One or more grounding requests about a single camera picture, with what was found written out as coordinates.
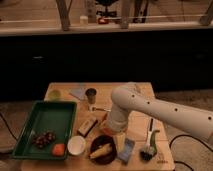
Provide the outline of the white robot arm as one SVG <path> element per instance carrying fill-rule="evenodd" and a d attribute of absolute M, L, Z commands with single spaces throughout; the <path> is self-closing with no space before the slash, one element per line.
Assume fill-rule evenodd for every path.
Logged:
<path fill-rule="evenodd" d="M 147 98 L 134 84 L 114 88 L 111 100 L 113 104 L 106 125 L 113 132 L 125 130 L 130 113 L 138 111 L 213 145 L 212 111 Z"/>

